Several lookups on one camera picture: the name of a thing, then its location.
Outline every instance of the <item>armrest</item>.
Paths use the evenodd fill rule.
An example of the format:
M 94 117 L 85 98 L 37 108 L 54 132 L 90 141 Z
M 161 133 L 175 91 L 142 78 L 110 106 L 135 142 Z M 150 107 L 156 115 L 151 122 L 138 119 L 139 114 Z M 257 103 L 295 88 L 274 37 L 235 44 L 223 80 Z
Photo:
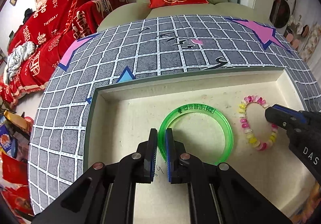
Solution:
M 145 19 L 151 11 L 148 5 L 148 3 L 131 3 L 116 8 L 101 22 L 97 32 Z

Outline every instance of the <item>pink star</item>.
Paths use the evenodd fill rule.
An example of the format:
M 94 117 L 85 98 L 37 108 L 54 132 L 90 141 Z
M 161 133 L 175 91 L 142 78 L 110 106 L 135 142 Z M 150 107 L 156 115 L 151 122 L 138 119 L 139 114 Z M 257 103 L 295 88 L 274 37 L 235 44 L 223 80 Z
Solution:
M 240 19 L 229 19 L 235 23 L 241 24 L 253 31 L 257 39 L 263 45 L 263 49 L 266 50 L 271 43 L 276 44 L 279 47 L 287 50 L 289 49 L 285 47 L 276 37 L 275 37 L 275 28 L 271 28 L 268 26 L 260 25 L 254 21 L 240 20 Z

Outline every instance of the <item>gray checkered tablecloth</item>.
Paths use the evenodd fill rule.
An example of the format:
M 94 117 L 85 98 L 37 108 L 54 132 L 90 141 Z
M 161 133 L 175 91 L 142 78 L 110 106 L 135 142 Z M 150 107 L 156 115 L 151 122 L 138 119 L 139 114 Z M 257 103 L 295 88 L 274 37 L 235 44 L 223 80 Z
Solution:
M 275 37 L 290 48 L 284 37 Z M 139 79 L 199 71 L 216 66 L 218 57 L 226 61 L 222 68 L 286 67 L 308 109 L 320 110 L 320 88 L 297 52 L 274 43 L 264 50 L 251 29 L 230 19 L 170 16 L 108 29 L 76 50 L 66 72 L 57 68 L 44 93 L 28 162 L 34 212 L 44 210 L 82 174 L 86 99 L 97 87 L 115 83 L 126 66 Z

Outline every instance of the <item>blue triangle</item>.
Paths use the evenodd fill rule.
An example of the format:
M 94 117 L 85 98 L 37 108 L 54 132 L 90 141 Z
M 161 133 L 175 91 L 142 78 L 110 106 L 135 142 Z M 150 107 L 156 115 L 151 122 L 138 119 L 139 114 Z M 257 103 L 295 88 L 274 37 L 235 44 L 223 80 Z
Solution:
M 129 69 L 128 66 L 125 67 L 123 70 L 121 76 L 118 78 L 116 83 L 122 83 L 122 82 L 127 82 L 127 81 L 132 81 L 136 79 L 131 70 Z
M 92 97 L 86 99 L 87 103 L 91 104 Z

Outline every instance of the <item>green plastic bracelet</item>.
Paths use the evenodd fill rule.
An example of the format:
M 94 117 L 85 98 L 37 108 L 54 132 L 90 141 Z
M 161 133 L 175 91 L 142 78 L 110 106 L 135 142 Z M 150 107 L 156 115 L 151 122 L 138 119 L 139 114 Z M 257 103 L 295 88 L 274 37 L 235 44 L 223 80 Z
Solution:
M 191 112 L 197 112 L 197 113 L 203 113 L 210 117 L 212 117 L 214 120 L 216 120 L 219 125 L 221 126 L 224 137 L 225 137 L 225 146 L 222 155 L 219 157 L 218 161 L 214 162 L 214 165 L 217 165 L 221 162 L 224 162 L 229 157 L 232 148 L 233 148 L 233 132 L 232 128 L 225 118 L 225 116 L 215 108 L 208 106 L 206 104 L 200 104 L 200 103 L 191 103 L 186 104 L 181 107 L 176 108 L 173 110 L 160 126 L 159 132 L 158 132 L 158 148 L 160 150 L 160 153 L 163 157 L 163 159 L 166 161 L 166 144 L 165 144 L 165 130 L 167 128 L 170 128 L 171 124 L 179 117 L 181 117 L 184 114 L 191 113 Z

